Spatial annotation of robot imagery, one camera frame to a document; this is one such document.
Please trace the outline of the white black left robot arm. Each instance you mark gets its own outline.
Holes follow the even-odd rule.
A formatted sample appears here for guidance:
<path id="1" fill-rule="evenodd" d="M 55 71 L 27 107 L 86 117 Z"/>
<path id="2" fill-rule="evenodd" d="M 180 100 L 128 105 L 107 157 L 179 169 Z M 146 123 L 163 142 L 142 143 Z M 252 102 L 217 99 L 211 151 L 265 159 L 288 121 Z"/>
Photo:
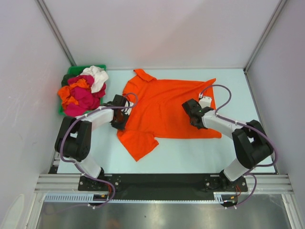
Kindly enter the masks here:
<path id="1" fill-rule="evenodd" d="M 135 102 L 127 96 L 133 95 Z M 115 95 L 110 102 L 82 115 L 65 116 L 62 120 L 56 141 L 55 151 L 63 162 L 72 163 L 89 177 L 89 186 L 99 191 L 105 186 L 104 170 L 90 156 L 92 132 L 104 124 L 111 124 L 117 130 L 124 130 L 132 109 L 137 105 L 138 97 L 134 93 Z"/>

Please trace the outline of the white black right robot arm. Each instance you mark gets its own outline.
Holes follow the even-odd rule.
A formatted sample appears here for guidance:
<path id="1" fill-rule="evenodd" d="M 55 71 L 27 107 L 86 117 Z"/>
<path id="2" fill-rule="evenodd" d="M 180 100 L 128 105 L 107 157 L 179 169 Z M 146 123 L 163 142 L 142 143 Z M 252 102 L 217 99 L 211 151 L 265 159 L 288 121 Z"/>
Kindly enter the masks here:
<path id="1" fill-rule="evenodd" d="M 275 151 L 261 124 L 252 120 L 247 123 L 221 116 L 211 107 L 202 108 L 194 99 L 182 104 L 190 124 L 197 129 L 212 129 L 232 139 L 236 159 L 220 172 L 220 187 L 232 191 L 237 179 L 255 168 Z"/>

